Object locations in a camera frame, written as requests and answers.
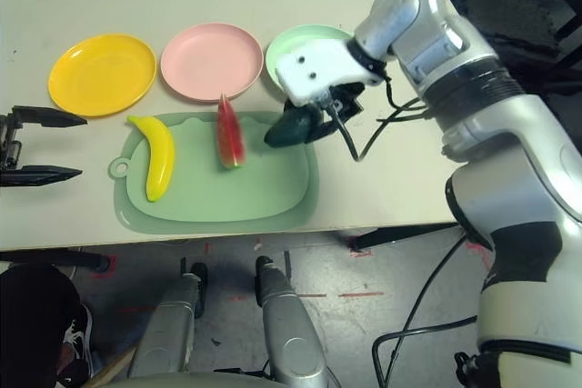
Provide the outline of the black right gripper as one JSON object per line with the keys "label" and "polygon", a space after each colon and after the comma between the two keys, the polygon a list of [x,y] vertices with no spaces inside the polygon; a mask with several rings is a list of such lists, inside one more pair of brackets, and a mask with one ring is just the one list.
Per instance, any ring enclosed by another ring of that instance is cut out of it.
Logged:
{"label": "black right gripper", "polygon": [[[357,98],[365,91],[365,86],[362,83],[334,85],[330,87],[329,91],[341,121],[347,121],[363,111],[362,105],[357,101]],[[284,112],[296,110],[297,107],[290,100],[285,101]],[[337,123],[334,120],[324,121],[321,118],[312,116],[310,118],[308,141],[318,141],[333,134],[336,130]]]}

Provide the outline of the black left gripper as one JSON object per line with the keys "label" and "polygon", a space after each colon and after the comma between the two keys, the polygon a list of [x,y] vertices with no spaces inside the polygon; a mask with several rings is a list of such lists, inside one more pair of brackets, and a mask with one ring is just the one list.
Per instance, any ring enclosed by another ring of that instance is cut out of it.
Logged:
{"label": "black left gripper", "polygon": [[87,124],[78,115],[49,107],[14,106],[12,113],[1,116],[1,185],[3,187],[42,186],[76,177],[81,170],[55,165],[26,165],[17,169],[22,143],[15,139],[23,124],[66,128]]}

